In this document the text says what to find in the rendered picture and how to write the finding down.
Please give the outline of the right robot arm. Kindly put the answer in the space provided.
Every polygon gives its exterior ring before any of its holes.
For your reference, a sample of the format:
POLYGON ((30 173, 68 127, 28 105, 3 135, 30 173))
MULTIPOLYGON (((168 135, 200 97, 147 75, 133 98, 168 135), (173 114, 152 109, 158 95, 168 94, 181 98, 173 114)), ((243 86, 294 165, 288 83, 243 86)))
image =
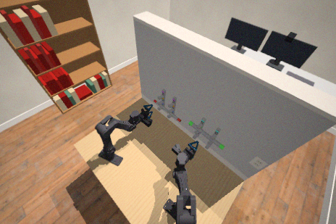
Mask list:
POLYGON ((196 196, 193 196, 189 191, 187 168, 185 168, 188 151, 184 149, 181 152, 179 144, 175 144, 172 147, 172 151, 177 155, 175 162, 177 168, 174 168, 173 178, 175 178, 175 183, 178 185, 180 195, 177 195, 176 202, 168 199, 165 204, 166 206, 164 205, 164 209, 176 220, 176 224, 196 224, 196 196), (190 206, 190 209, 187 209, 185 206, 190 206))

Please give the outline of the grey metal bar with green ends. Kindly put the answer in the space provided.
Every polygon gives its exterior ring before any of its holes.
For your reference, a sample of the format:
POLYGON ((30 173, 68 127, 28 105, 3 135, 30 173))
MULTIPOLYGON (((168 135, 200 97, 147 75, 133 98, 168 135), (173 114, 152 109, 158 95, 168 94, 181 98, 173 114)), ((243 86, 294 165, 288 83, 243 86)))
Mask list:
POLYGON ((202 130, 201 128, 198 130, 197 128, 196 128, 196 124, 194 124, 193 122, 189 122, 189 125, 190 126, 192 126, 193 128, 195 128, 199 133, 201 133, 203 136, 205 136, 208 140, 210 140, 211 142, 213 142, 215 145, 217 145, 221 150, 223 150, 223 148, 224 148, 224 146, 221 144, 221 143, 219 143, 216 139, 214 139, 213 141, 210 139, 211 138, 211 136, 208 134, 208 133, 206 133, 204 130, 202 130))

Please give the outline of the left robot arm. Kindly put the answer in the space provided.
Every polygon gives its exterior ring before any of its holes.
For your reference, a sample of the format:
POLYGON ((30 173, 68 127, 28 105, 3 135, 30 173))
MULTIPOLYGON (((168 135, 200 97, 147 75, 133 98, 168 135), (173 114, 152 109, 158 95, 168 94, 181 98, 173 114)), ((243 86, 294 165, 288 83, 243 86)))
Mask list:
POLYGON ((98 132, 100 132, 100 137, 102 136, 101 140, 105 146, 105 150, 107 151, 107 153, 105 151, 103 151, 103 149, 100 151, 100 153, 98 154, 99 157, 108 160, 109 162, 119 166, 120 163, 123 160, 123 157, 115 154, 115 147, 112 144, 112 140, 111 140, 111 134, 114 131, 115 128, 118 129, 123 129, 126 130, 128 132, 131 132, 132 130, 134 130, 136 128, 136 125, 142 122, 144 123, 147 127, 149 127, 153 120, 152 119, 147 119, 147 114, 143 113, 142 115, 139 115, 139 111, 135 110, 132 112, 132 114, 130 115, 130 119, 126 120, 126 121, 122 121, 122 120, 117 120, 115 118, 113 118, 111 115, 106 116, 101 122, 99 122, 96 126, 95 129, 98 132), (110 118, 111 117, 111 118, 110 118), (109 120, 110 118, 110 120, 109 120), (142 121, 141 121, 142 120, 142 121), (105 123, 104 123, 105 122, 105 123), (108 126, 106 126, 106 123, 108 122, 108 126), (119 124, 118 124, 119 123, 119 124), (106 155, 106 157, 103 157, 104 155, 106 155))

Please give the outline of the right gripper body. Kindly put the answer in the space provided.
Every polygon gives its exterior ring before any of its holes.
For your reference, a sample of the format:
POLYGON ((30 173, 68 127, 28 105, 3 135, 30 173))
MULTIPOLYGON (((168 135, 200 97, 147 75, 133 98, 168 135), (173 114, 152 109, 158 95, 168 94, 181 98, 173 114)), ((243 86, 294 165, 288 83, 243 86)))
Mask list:
POLYGON ((189 160, 192 160, 192 157, 196 153, 196 150, 192 146, 190 147, 190 149, 192 149, 192 151, 190 151, 188 147, 186 147, 185 149, 188 151, 188 154, 186 155, 186 163, 187 163, 189 160))

